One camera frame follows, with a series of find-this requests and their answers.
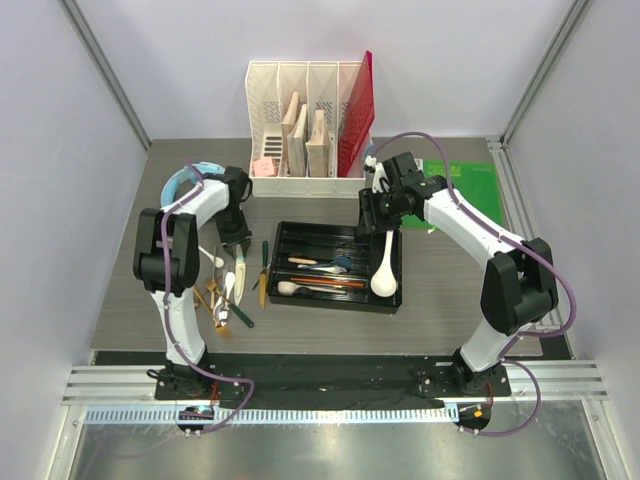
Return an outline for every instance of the gray tabletop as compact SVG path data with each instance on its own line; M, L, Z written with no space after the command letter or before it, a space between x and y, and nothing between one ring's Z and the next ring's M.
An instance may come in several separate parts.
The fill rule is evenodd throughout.
M484 139L446 139L454 161L491 163ZM402 151L416 158L438 158L426 141L408 139L386 147L381 158ZM165 339L155 304L132 273L138 214L159 205L166 180L190 161L247 167L251 142L247 139L156 140L153 142L120 251L92 347L111 350L164 350ZM248 329L230 317L231 339L216 332L211 318L198 309L200 332L209 351L316 354L424 354L446 355L461 346L482 318L479 301L483 274L474 260L442 232L403 230L403 304L396 315L267 305L260 309L258 291L251 291L260 265L260 245L275 238L278 222L305 221L355 225L356 199L252 198L243 206L253 232L247 255L247 280L240 307L256 326ZM207 249L218 244L213 222L199 232ZM233 260L223 255L228 265ZM210 277L210 262L201 258L198 285ZM539 341L520 342L514 354L541 354Z

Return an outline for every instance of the green mat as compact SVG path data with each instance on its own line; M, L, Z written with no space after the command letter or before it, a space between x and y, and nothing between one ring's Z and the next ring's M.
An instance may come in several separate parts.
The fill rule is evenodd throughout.
M416 160L425 176L442 175L442 160ZM500 204L500 187L495 165L484 163L451 163L453 185L464 198L491 220L502 226L502 208ZM404 228L433 228L413 215L402 218Z

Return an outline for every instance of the pink sponge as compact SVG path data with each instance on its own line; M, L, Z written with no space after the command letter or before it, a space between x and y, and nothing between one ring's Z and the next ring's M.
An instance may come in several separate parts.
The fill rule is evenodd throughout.
M253 175L255 177L275 177L278 175L278 165L273 157L262 157L253 161Z

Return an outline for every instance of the large white spoon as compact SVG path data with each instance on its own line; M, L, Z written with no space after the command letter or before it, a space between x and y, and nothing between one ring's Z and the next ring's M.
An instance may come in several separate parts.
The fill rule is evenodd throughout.
M296 290L299 288L307 288L314 292L344 293L342 290L338 290L337 288L312 287L310 285L299 285L293 282L278 282L278 293L280 295L286 295L289 297L296 293Z
M391 246L393 245L393 230L387 231L384 245L384 256L378 271L371 278L371 290L379 297L390 297L396 293L398 283L391 270Z

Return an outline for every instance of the wall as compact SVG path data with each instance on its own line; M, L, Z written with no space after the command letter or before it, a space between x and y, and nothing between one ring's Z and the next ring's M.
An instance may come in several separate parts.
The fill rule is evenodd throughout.
M638 2L593 2L511 146L537 231L550 241L576 290L572 345L578 355L596 359L626 443L635 450L638 25ZM632 453L628 460L637 462Z
M502 132L571 0L79 0L152 138L248 137L250 60L374 53L374 133Z
M0 15L2 478L42 478L144 153L57 2Z

